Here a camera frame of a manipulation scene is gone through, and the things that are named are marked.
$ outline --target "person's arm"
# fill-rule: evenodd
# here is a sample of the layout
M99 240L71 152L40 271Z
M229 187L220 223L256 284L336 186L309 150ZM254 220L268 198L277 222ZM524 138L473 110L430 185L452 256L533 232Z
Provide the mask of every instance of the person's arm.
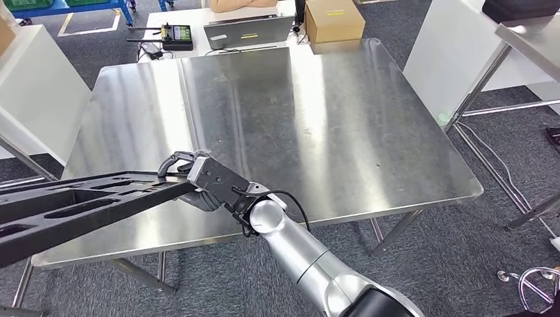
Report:
M247 7L276 7L278 0L253 0L247 4Z
M249 5L253 0L210 0L209 6L216 13L237 10Z

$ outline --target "black cable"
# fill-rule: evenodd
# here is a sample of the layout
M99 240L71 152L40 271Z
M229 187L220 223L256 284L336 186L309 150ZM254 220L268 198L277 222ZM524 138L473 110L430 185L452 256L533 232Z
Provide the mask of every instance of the black cable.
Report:
M299 203L299 201L296 199L296 197L292 194L290 194L289 192L286 192L285 190L269 190L268 192L262 192L262 193L248 193L248 192L243 192L242 190L239 190L237 188L232 188L232 190L240 195L245 195L247 197L262 197L262 196L266 196L269 194L282 194L282 195L286 195L288 196L299 208L299 211L301 212L301 215L303 216L303 220L305 221L305 226L307 227L307 231L311 232L311 227L309 226L309 220L307 219L307 215L305 214L305 211L303 210L303 207L301 206L301 204Z
M303 40L304 40L306 37L308 37L308 36L307 36L307 32L306 32L305 35L301 38L301 40L299 40L299 42L298 42L297 45L301 44L301 42L303 42Z
M307 37L309 38L309 36L307 36L307 20L304 20L303 23L300 23L299 26L304 25L304 29L305 29L305 34L303 35L303 37L301 38L301 40L298 41L297 45L301 44L301 42L303 42L303 40Z
M137 60L137 61L140 61L140 59L141 59L142 57L144 57L144 55L147 55L147 54L148 54L147 52L144 52L144 54L142 54L142 55L140 55L140 56L138 57L138 60Z

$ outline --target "stainless steel table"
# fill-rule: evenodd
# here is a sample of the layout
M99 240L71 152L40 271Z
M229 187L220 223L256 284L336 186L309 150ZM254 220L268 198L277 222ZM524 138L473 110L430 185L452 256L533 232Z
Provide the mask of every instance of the stainless steel table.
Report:
M464 116L477 116L481 114L560 104L560 100L545 100L527 104L468 111L473 101L483 90L484 86L488 83L511 50L519 51L552 79L560 83L560 13L552 17L504 22L498 25L496 35L502 39L501 45L495 52L493 60L490 61L488 68L480 75L480 80L477 82L476 86L474 86L473 90L465 97L452 119L447 123L445 131L449 131L451 127L453 127L459 133L459 136L477 155L488 171L490 171L491 175L496 179L502 189L504 189L515 206L517 206L521 213L525 214L506 225L509 229L516 229L528 221L539 219L540 215L552 210L551 207L557 205L560 201L560 195L556 195L549 201L544 202L541 206L532 208L519 196L516 188L512 187L498 174L490 161L488 161L463 129L465 126L458 120Z
M312 227L396 213L413 219L418 209L483 192L377 39L329 55L297 46L105 67L63 177L154 171L173 151L198 149L294 193ZM240 233L224 209L169 201L32 263L111 260Z

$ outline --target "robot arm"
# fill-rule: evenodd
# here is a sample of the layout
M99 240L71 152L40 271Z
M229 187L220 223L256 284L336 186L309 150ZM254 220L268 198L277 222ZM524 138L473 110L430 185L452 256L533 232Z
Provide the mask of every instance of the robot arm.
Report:
M288 218L286 204L276 195L256 195L268 192L263 185L250 183L211 157L196 157L188 180L222 201L244 232L262 236L288 276L325 316L423 317L404 295L352 270Z
M178 173L167 173L179 160L186 163ZM423 317L402 294L353 271L288 218L274 193L297 203L290 193L249 182L205 153L187 152L175 152L158 173L117 172L0 190L0 267L178 198L204 211L223 205L246 236L268 242L325 316Z

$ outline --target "white desk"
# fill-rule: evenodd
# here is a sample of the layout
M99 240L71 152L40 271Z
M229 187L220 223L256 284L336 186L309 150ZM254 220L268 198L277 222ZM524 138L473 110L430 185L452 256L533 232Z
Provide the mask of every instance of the white desk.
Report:
M204 33L204 26L213 21L230 20L233 18L248 18L248 17L258 17L261 15L295 15L296 7L294 1L278 1L276 7L270 8L251 8L243 7L241 9L225 12L225 13L214 13L209 8L204 9L194 9L194 10L183 10L183 11L172 11L172 12L157 12L150 13L148 16L148 22L146 27L160 27L162 24L187 24L191 26L191 34L194 43L194 50L192 51L173 51L174 58L183 57L197 57L204 56L212 49L210 48L210 43L206 38L206 33ZM155 40L159 39L160 34L153 34L153 30L145 31L143 39L145 40ZM297 45L297 36L291 32L285 42L279 43L268 43L257 46L245 46L242 48L236 48L239 50L252 49L252 48L265 48L268 46L276 47L286 47ZM170 54L164 54L163 59L170 58ZM147 56L140 59L139 62L151 61Z
M498 24L481 12L484 0L433 0L404 75L440 125L473 89L499 49ZM543 100L560 98L558 84L517 51L483 90L527 85Z
M17 28L0 57L0 135L66 165L91 91L42 25ZM12 157L0 148L0 159Z

